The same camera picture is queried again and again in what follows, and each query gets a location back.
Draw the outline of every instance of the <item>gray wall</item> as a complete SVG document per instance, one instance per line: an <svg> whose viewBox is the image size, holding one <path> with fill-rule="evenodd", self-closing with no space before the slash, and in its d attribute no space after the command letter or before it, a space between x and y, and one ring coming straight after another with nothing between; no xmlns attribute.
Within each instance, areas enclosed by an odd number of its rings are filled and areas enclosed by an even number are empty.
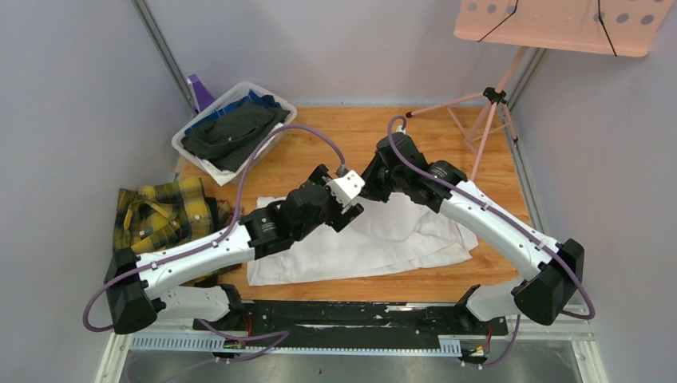
<svg viewBox="0 0 677 383"><path fill-rule="evenodd" d="M515 120L545 220L586 248L613 383L675 381L677 10L645 58L551 51Z"/></svg>
<svg viewBox="0 0 677 383"><path fill-rule="evenodd" d="M128 0L5 2L0 68L0 381L92 381L117 189L169 179L188 109Z"/></svg>
<svg viewBox="0 0 677 383"><path fill-rule="evenodd" d="M432 104L495 85L517 48L454 37L460 0L148 0L184 74L296 104Z"/></svg>

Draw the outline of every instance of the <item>pink music stand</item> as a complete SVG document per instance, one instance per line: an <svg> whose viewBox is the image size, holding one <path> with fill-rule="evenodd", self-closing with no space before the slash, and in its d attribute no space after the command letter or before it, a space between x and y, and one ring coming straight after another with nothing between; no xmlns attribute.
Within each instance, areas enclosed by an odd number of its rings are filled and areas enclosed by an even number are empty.
<svg viewBox="0 0 677 383"><path fill-rule="evenodd" d="M465 144L477 154L470 174L470 179L474 180L491 132L508 127L513 140L517 142L513 118L505 103L504 88L517 71L529 47L642 57L648 53L656 31L674 2L675 0L602 0L600 13L597 0L463 0L454 29L458 38L514 44L520 48L495 88L414 110L406 116L412 117L430 110L446 108L465 136ZM606 33L600 19L604 22ZM487 35L504 20L505 22ZM463 128L451 106L482 97L487 98L487 104L472 128ZM498 105L505 115L506 124L491 129ZM485 130L481 136L476 136L482 122L485 122ZM473 142L480 139L480 146L475 149Z"/></svg>

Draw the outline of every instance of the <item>purple object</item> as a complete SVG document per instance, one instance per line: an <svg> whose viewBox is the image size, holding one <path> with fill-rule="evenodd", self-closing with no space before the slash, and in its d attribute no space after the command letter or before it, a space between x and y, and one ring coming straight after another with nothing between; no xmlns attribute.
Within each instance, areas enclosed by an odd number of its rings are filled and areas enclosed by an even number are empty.
<svg viewBox="0 0 677 383"><path fill-rule="evenodd" d="M207 87L202 85L202 81L197 77L196 74L191 74L186 79L188 83L188 88L191 91L192 99L194 102L193 113L197 116L198 113L205 110L209 105L211 105L216 98L207 90Z"/></svg>
<svg viewBox="0 0 677 383"><path fill-rule="evenodd" d="M478 198L476 198L474 195L469 194L463 189L457 188L456 185L450 184L446 182L445 180L436 178L432 174L428 172L424 172L421 169L415 167L413 164L411 164L398 150L397 145L395 145L395 141L393 139L393 125L395 121L397 120L402 120L402 130L406 128L406 117L404 116L395 116L390 120L390 123L388 123L388 142L390 142L390 146L393 148L393 152L397 156L397 158L400 159L400 161L407 166L409 169L413 170L417 174L424 176L425 178L436 182L452 192L456 192L460 195L463 195L465 198L470 199L473 201L476 205L482 206L482 201L480 201ZM491 211L493 214L497 215L500 219L505 221L508 225L514 227L517 229L522 235L524 235L526 238L529 239L532 243L539 243L540 241L536 236L532 235L532 233L529 233L528 230L524 229L522 226L520 226L519 223L514 221L512 218L508 217L506 214L504 214L502 211L496 209L495 207L489 206L487 208L488 211ZM588 292L583 288L583 285L580 283L580 280L578 280L578 277L576 277L576 274L574 274L573 270L569 265L552 249L549 247L544 247L543 250L548 253L557 263L560 264L564 272L567 274L567 276L571 279L574 285L576 285L576 289L580 292L580 296L583 297L583 300L585 301L586 306L588 306L588 313L587 314L577 314L573 313L567 310L562 310L562 314L568 315L569 317L572 318L578 318L578 319L584 319L584 320L589 320L593 319L595 317L595 307L592 305L592 300L590 299L590 296L588 295ZM515 330L513 331L513 337L510 338L510 342L508 343L508 348L505 349L505 352L495 361L492 361L490 363L485 363L482 366L483 367L492 367L495 365L500 364L505 360L505 358L508 356L510 351L512 351L513 347L515 346L515 341L517 340L517 333L519 332L520 329L520 322L521 322L521 315L517 315L517 321L515 322ZM472 366L476 366L479 369L479 365L474 365L473 363L469 363Z"/></svg>
<svg viewBox="0 0 677 383"><path fill-rule="evenodd" d="M240 220L240 204L242 203L242 189L243 189L243 186L244 186L244 180L247 178L247 174L249 173L249 168L251 168L251 164L254 162L254 159L256 158L256 156L259 154L259 151L270 139L272 139L272 137L274 135L276 135L280 132L284 132L285 130L289 130L289 129L305 130L306 132L310 132L312 134L315 134L316 136L321 138L323 141L327 142L329 144L329 146L331 146L331 148L334 149L334 152L336 152L336 154L338 155L338 157L341 161L341 167L339 168L339 170L346 168L346 157L343 156L341 149L339 149L339 147L336 146L334 141L330 140L329 137L325 136L321 132L318 132L317 130L315 130L313 128L309 128L305 125L298 125L298 124L285 125L282 128L279 128L277 130L273 130L272 132L270 132L266 136L265 139L263 139L261 142L259 142L259 145L256 146L256 148L254 149L254 152L252 152L251 155L249 156L249 160L247 160L247 165L244 167L244 170L242 171L242 178L240 178L240 183L237 186L237 197L236 197L235 209L233 209L234 213L233 213L233 217L231 219L231 223L230 223L230 225L228 225L228 227L226 228L224 233L222 235L220 235L219 238L216 239L217 242L220 243L220 242L224 241L231 234L231 231L233 231L233 229L235 228L237 221ZM173 255L171 257L161 259L161 260L157 261L157 265L159 266L159 265L164 265L165 263L174 262L177 259L182 259L184 257L188 257L189 255L199 253L202 250L207 249L211 246L212 245L210 243L205 243L204 245L202 245L200 247L196 247L194 249L184 251L183 253L179 253L179 254ZM151 265L148 264L148 265L145 265L145 266L142 266L142 267L138 267L136 269L128 270L128 271L118 275L117 277L109 280L108 282L106 282L104 284L104 286L102 286L99 290L97 290L97 292L94 293L94 295L92 295L92 298L90 298L89 301L87 302L87 304L85 305L85 310L82 312L82 325L85 326L85 328L87 330L92 331L93 333L102 333L104 331L111 330L113 328L113 325L96 327L96 326L92 325L92 323L89 322L89 312L92 310L92 306L94 306L94 303L97 301L97 299L100 296L102 296L103 293L105 293L105 291L108 290L111 286L113 286L116 283L120 282L121 280L129 277L130 275L139 274L140 272L146 271L150 268L151 268Z"/></svg>

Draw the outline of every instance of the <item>black elastic cord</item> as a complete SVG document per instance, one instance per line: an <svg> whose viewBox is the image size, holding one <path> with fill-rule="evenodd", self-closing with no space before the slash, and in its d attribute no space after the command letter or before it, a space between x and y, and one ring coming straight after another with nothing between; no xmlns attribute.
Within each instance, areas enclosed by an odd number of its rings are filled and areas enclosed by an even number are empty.
<svg viewBox="0 0 677 383"><path fill-rule="evenodd" d="M511 17L515 14L515 12L517 12L517 4L519 4L519 2L520 2L520 0L517 0L517 1L515 2L515 9L513 10L513 12L510 12L510 14L509 14L507 17L505 17L505 18L503 19L502 22L499 22L498 25L494 26L489 32L487 32L486 35L484 35L481 39L477 40L477 42L480 42L480 41L484 40L484 39L485 39L487 36L489 36L494 30L496 30L496 28L498 28L499 26L503 25L504 22L508 21L508 19L511 18Z"/></svg>
<svg viewBox="0 0 677 383"><path fill-rule="evenodd" d="M616 48L613 46L612 38L609 37L609 32L607 32L607 26L604 24L604 18L602 17L602 0L597 0L597 18L600 20L600 24L602 25L602 29L604 30L604 34L607 35L607 40L609 40L609 45L612 46L612 51L614 53L614 56L618 57L618 54L616 54Z"/></svg>

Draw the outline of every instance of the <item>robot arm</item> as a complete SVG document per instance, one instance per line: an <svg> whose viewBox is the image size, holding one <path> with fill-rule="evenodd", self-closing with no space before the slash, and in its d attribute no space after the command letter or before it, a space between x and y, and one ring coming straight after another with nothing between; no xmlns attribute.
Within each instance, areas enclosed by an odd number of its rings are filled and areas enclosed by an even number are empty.
<svg viewBox="0 0 677 383"><path fill-rule="evenodd" d="M493 286L473 286L458 303L475 318L487 322L495 317L522 313L534 322L552 324L576 288L560 265L547 254L548 249L558 254L580 279L583 247L573 239L559 243L521 222L448 162L428 164L409 136L397 132L393 139L398 151L410 159L413 166L447 181L456 190L451 191L409 169L384 138L378 142L376 155L362 174L366 181L362 196L386 202L391 192L405 193L413 202L426 205L469 228L514 265L519 278ZM525 232L535 237L538 244L534 245Z"/></svg>
<svg viewBox="0 0 677 383"><path fill-rule="evenodd" d="M354 203L364 181L355 171L331 179L318 166L308 181L276 201L243 216L228 237L224 230L172 249L135 255L130 249L113 255L106 282L133 268L145 268L106 291L113 329L130 334L156 320L224 317L240 301L234 289L180 286L213 270L261 259L291 247L321 224L341 231L362 213ZM183 258L163 263L163 259Z"/></svg>

